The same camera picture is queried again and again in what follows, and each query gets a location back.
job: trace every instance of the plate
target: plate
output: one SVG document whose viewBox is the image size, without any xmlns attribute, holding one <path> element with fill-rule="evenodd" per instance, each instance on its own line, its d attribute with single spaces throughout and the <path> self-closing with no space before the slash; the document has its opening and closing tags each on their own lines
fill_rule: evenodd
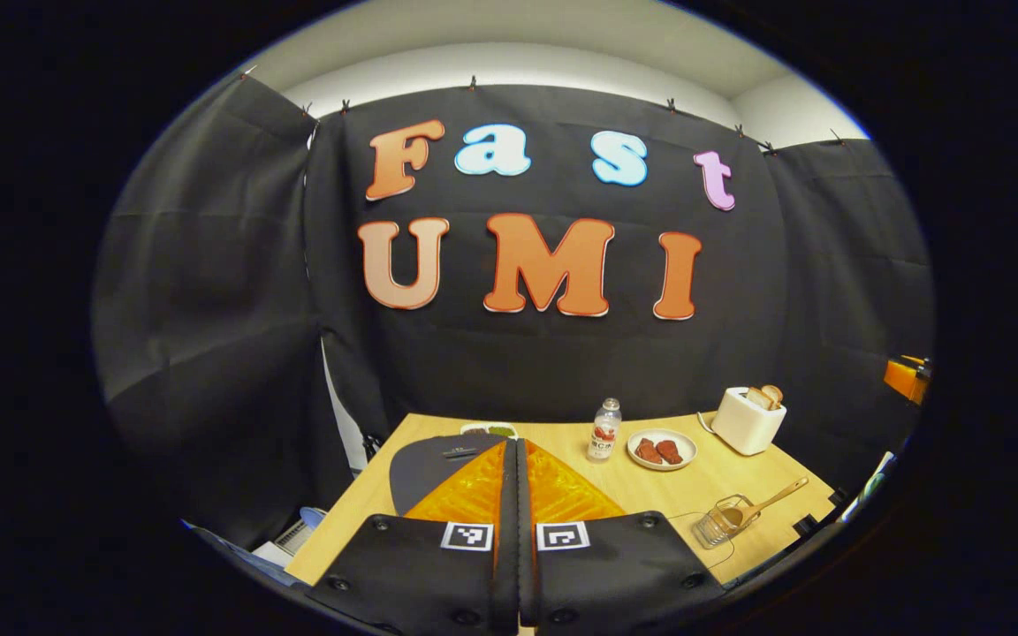
<svg viewBox="0 0 1018 636">
<path fill-rule="evenodd" d="M 463 425 L 461 425 L 461 430 L 460 431 L 461 431 L 461 433 L 465 433 L 465 431 L 471 431 L 471 430 L 489 431 L 490 430 L 490 426 L 504 426 L 504 427 L 506 427 L 506 429 L 512 430 L 512 435 L 510 435 L 510 436 L 501 436 L 501 438 L 508 438 L 508 439 L 518 439 L 519 438 L 519 436 L 517 435 L 516 427 L 514 427 L 512 424 L 510 424 L 508 422 L 473 422 L 472 424 L 463 424 Z"/>
<path fill-rule="evenodd" d="M 635 448 L 639 447 L 639 442 L 642 439 L 649 439 L 658 445 L 663 440 L 673 440 L 674 444 L 678 445 L 678 454 L 682 458 L 681 462 L 678 464 L 668 464 L 665 459 L 663 459 L 662 464 L 655 464 L 652 462 L 646 462 L 645 459 L 639 458 L 638 455 L 634 454 Z M 645 429 L 642 431 L 634 431 L 631 433 L 631 438 L 626 439 L 626 454 L 634 459 L 634 463 L 639 466 L 645 466 L 651 468 L 652 471 L 676 471 L 678 468 L 684 468 L 692 462 L 696 456 L 698 456 L 698 445 L 693 443 L 693 440 L 686 438 L 686 436 L 680 433 L 679 431 L 672 431 L 670 429 Z"/>
</svg>

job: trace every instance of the white wall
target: white wall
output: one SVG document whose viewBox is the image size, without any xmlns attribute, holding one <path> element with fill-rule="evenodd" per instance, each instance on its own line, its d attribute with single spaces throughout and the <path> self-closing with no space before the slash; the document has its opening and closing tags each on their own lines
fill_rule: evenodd
<svg viewBox="0 0 1018 636">
<path fill-rule="evenodd" d="M 834 139 L 868 139 L 863 129 L 832 98 L 797 75 L 777 77 L 746 91 L 732 102 L 744 133 L 774 148 Z"/>
<path fill-rule="evenodd" d="M 842 109 L 799 76 L 779 77 L 727 100 L 692 81 L 605 54 L 541 44 L 453 44 L 418 49 L 348 65 L 284 92 L 294 104 L 312 102 L 308 114 L 322 117 L 340 110 L 340 100 L 356 104 L 407 93 L 469 84 L 533 83 L 586 89 L 634 97 L 655 104 L 674 98 L 676 109 L 733 128 L 743 124 L 748 136 L 775 148 L 833 139 L 866 137 Z M 366 465 L 359 428 L 328 383 L 348 462 Z"/>
<path fill-rule="evenodd" d="M 452 44 L 376 57 L 326 73 L 284 92 L 294 104 L 314 102 L 308 114 L 326 116 L 385 97 L 484 83 L 534 83 L 586 89 L 667 105 L 733 128 L 738 114 L 724 97 L 642 64 L 601 53 L 542 44 Z"/>
</svg>

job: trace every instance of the white toaster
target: white toaster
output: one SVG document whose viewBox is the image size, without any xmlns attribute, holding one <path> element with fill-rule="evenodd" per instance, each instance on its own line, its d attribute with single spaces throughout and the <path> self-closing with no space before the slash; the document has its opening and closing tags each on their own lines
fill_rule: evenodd
<svg viewBox="0 0 1018 636">
<path fill-rule="evenodd" d="M 748 401 L 746 394 L 748 387 L 727 388 L 711 426 L 736 452 L 755 455 L 773 443 L 787 408 L 780 404 L 775 410 L 767 411 Z"/>
</svg>

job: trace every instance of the bottle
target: bottle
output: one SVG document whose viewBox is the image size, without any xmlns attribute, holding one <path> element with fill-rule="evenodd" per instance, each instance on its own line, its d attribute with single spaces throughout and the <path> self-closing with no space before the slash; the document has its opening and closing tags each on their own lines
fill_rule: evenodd
<svg viewBox="0 0 1018 636">
<path fill-rule="evenodd" d="M 603 406 L 595 412 L 595 426 L 591 429 L 591 442 L 586 445 L 586 458 L 591 462 L 606 462 L 615 450 L 615 439 L 619 436 L 619 422 L 623 415 L 619 412 L 619 401 L 608 398 Z"/>
</svg>

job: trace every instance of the red food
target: red food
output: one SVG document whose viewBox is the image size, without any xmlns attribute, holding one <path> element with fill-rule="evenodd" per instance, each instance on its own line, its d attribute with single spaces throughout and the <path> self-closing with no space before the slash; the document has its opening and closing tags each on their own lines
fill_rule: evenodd
<svg viewBox="0 0 1018 636">
<path fill-rule="evenodd" d="M 662 458 L 670 462 L 671 465 L 682 463 L 682 456 L 678 454 L 678 445 L 670 439 L 662 440 L 656 445 L 655 451 L 658 451 L 659 455 L 662 455 Z"/>
<path fill-rule="evenodd" d="M 662 463 L 662 455 L 659 455 L 659 451 L 655 450 L 654 442 L 651 442 L 649 439 L 643 438 L 642 442 L 639 442 L 639 447 L 635 448 L 634 454 L 652 464 Z"/>
</svg>

